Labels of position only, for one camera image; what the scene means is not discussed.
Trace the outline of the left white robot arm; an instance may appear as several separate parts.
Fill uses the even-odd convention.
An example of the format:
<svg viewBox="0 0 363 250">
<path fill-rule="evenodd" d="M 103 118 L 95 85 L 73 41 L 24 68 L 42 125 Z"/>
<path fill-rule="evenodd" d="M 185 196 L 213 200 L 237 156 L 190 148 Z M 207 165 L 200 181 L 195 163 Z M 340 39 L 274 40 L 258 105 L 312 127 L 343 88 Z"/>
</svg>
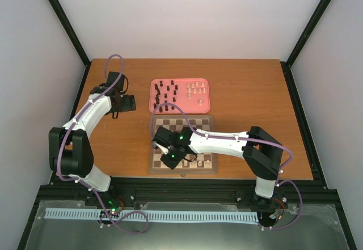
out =
<svg viewBox="0 0 363 250">
<path fill-rule="evenodd" d="M 126 94 L 128 86 L 125 75 L 108 73 L 106 82 L 91 90 L 81 110 L 62 127 L 51 128 L 48 135 L 51 170 L 97 190 L 98 199 L 105 206 L 117 202 L 118 192 L 110 187 L 111 177 L 95 165 L 89 138 L 105 115 L 117 119 L 119 113 L 136 109 L 134 96 Z"/>
</svg>

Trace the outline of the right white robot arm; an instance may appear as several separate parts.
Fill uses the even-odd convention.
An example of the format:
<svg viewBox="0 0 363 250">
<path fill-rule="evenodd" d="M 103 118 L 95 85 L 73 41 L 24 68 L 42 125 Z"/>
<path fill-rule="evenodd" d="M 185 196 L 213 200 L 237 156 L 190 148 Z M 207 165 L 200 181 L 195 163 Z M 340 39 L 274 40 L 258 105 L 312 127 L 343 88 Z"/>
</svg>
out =
<svg viewBox="0 0 363 250">
<path fill-rule="evenodd" d="M 161 161 L 170 169 L 187 155 L 212 153 L 243 159 L 256 176 L 255 194 L 273 197 L 283 147 L 262 128 L 253 126 L 247 132 L 220 133 L 185 127 L 181 132 L 164 127 L 151 138 L 154 148 L 162 150 Z"/>
</svg>

